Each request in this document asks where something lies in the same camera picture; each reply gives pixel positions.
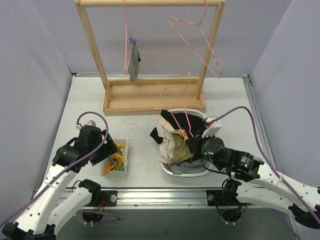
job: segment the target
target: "pile of clothes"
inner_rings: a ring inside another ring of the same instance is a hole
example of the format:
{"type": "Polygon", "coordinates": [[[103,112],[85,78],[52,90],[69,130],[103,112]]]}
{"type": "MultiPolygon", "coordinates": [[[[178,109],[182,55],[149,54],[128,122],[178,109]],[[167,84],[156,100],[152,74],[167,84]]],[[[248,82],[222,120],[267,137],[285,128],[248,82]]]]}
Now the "pile of clothes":
{"type": "MultiPolygon", "coordinates": [[[[175,175],[197,174],[206,171],[200,161],[202,156],[196,152],[192,153],[186,142],[193,136],[202,135],[207,129],[203,118],[188,114],[190,129],[184,112],[173,113],[173,115],[167,110],[162,110],[157,118],[156,127],[150,134],[160,145],[160,162],[175,175]]],[[[206,160],[203,163],[206,167],[210,165],[206,160]]]]}

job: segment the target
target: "wooden frame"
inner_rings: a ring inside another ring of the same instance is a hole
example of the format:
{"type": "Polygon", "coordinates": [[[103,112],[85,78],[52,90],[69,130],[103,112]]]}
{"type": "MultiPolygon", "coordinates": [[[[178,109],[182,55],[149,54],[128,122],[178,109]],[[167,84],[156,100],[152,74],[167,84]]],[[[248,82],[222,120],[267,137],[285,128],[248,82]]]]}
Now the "wooden frame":
{"type": "MultiPolygon", "coordinates": [[[[201,7],[206,6],[206,0],[126,0],[128,7],[201,7]]],[[[216,7],[211,25],[209,44],[214,47],[216,36],[223,13],[225,0],[207,0],[209,7],[216,7]]],[[[100,74],[105,98],[103,112],[105,115],[136,115],[136,114],[158,114],[167,105],[160,98],[156,89],[156,83],[182,92],[189,82],[188,77],[162,77],[162,78],[138,78],[135,84],[128,79],[108,80],[102,63],[94,33],[92,31],[86,8],[89,7],[123,7],[124,0],[75,0],[86,38],[88,40],[93,59],[100,74]]],[[[207,47],[204,61],[208,65],[211,58],[210,48],[207,47]]],[[[207,66],[202,65],[199,77],[193,77],[189,88],[183,96],[185,107],[189,109],[205,110],[205,100],[202,87],[207,74],[207,66]]],[[[161,91],[166,103],[172,109],[183,107],[180,97],[172,92],[161,91]]]]}

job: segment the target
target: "gray panel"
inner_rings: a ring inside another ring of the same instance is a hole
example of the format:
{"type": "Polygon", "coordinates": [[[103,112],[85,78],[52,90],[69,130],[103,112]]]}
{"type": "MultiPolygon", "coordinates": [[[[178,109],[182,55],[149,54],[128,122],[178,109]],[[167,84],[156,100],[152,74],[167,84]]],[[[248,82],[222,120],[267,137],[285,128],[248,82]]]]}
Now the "gray panel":
{"type": "Polygon", "coordinates": [[[215,208],[197,210],[110,210],[121,221],[85,226],[73,217],[58,240],[293,240],[291,232],[271,209],[250,209],[235,226],[225,225],[215,208]]]}
{"type": "MultiPolygon", "coordinates": [[[[33,0],[73,73],[96,73],[87,39],[74,0],[33,0]]],[[[215,54],[224,76],[250,74],[291,0],[226,0],[218,31],[215,54]]],[[[142,75],[199,75],[201,61],[168,23],[174,15],[199,21],[203,7],[127,9],[130,32],[137,38],[142,75]]],[[[124,9],[90,8],[88,15],[107,74],[123,74],[125,58],[124,9]]],[[[204,21],[207,33],[214,8],[204,21]]],[[[175,24],[201,56],[205,40],[194,26],[175,24]]]]}
{"type": "Polygon", "coordinates": [[[42,180],[72,76],[31,0],[0,1],[0,34],[3,221],[42,180]]]}
{"type": "MultiPolygon", "coordinates": [[[[319,183],[320,1],[293,0],[252,75],[252,87],[278,170],[319,183]]],[[[303,227],[306,240],[319,231],[303,227]]]]}

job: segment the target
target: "tabletop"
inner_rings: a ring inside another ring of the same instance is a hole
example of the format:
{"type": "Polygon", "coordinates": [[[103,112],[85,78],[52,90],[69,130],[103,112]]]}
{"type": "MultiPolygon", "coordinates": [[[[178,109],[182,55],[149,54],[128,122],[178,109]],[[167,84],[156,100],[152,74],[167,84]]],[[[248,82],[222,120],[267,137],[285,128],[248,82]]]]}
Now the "tabletop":
{"type": "MultiPolygon", "coordinates": [[[[250,103],[242,78],[206,78],[203,85],[206,116],[220,116],[237,106],[250,103]]],[[[59,147],[78,136],[75,128],[78,116],[87,111],[103,114],[105,90],[99,77],[75,76],[62,114],[61,122],[53,144],[48,167],[59,147]]],[[[159,162],[159,145],[149,136],[156,126],[157,115],[106,116],[109,133],[113,139],[127,139],[128,177],[105,179],[101,176],[100,165],[88,163],[71,181],[90,179],[103,188],[219,188],[225,175],[207,173],[198,177],[178,177],[164,172],[159,162]]],[[[86,115],[81,122],[94,120],[97,127],[104,129],[104,123],[96,115],[86,115]]],[[[217,137],[224,141],[227,148],[249,152],[262,157],[253,133],[248,113],[239,109],[221,119],[222,128],[217,137]]]]}

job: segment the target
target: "bolt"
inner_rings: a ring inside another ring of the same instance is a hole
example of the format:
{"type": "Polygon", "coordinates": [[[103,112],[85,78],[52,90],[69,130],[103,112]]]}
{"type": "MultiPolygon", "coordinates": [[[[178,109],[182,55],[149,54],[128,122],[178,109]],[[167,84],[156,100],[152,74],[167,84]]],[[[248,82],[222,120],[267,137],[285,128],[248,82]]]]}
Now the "bolt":
{"type": "Polygon", "coordinates": [[[215,199],[215,196],[213,194],[209,194],[207,199],[212,202],[215,199]]]}
{"type": "Polygon", "coordinates": [[[111,196],[110,196],[110,201],[111,201],[112,203],[116,202],[116,201],[117,201],[117,196],[116,196],[116,195],[111,195],[111,196]]]}

